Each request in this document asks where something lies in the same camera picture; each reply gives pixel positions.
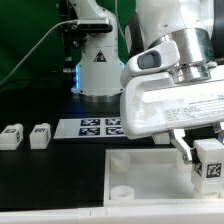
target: green wall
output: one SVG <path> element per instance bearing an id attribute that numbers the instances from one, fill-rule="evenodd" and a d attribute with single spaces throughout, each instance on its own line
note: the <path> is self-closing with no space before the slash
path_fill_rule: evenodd
<path id="1" fill-rule="evenodd" d="M 114 12 L 114 0 L 97 0 L 98 4 Z M 0 0 L 0 80 L 2 80 L 56 23 L 60 17 L 56 9 L 57 0 Z M 119 19 L 123 27 L 135 8 L 134 0 L 119 0 Z M 63 68 L 62 38 L 53 32 L 32 56 L 10 78 L 37 79 L 53 70 Z M 78 51 L 73 51 L 74 59 L 79 60 Z M 119 36 L 119 56 L 127 61 L 126 46 Z M 6 88 L 25 87 L 28 82 L 18 82 Z M 41 82 L 41 86 L 56 85 L 54 82 Z"/>

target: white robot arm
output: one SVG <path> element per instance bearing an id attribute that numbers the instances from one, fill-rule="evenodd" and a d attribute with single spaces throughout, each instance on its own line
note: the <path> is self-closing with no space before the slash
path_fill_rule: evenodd
<path id="1" fill-rule="evenodd" d="M 121 74 L 124 133 L 131 139 L 169 133 L 186 163 L 192 157 L 184 129 L 224 120 L 224 67 L 211 43 L 214 7 L 209 0 L 136 0 L 125 32 L 132 58 Z M 145 63 L 154 51 L 160 63 Z"/>
<path id="2" fill-rule="evenodd" d="M 72 29 L 86 31 L 82 59 L 75 68 L 74 96 L 88 102 L 118 101 L 122 92 L 118 57 L 118 30 L 115 16 L 96 0 L 69 0 L 78 22 Z"/>

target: black label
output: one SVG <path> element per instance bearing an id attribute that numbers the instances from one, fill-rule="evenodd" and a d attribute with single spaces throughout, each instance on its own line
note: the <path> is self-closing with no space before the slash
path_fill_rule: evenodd
<path id="1" fill-rule="evenodd" d="M 97 54 L 94 62 L 107 62 L 105 56 L 103 55 L 102 51 L 99 51 L 99 53 Z"/>

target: black table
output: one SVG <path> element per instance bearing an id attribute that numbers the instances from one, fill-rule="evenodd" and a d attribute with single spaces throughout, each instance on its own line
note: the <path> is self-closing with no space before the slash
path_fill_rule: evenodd
<path id="1" fill-rule="evenodd" d="M 21 123 L 24 140 L 15 151 L 0 151 L 0 210 L 103 206 L 106 149 L 161 146 L 155 146 L 152 138 L 52 139 L 47 150 L 31 151 L 29 134 L 36 124 L 46 122 L 53 136 L 59 119 L 119 116 L 119 102 L 78 102 L 60 89 L 1 92 L 0 131 Z M 206 128 L 189 132 L 187 140 L 213 135 Z"/>

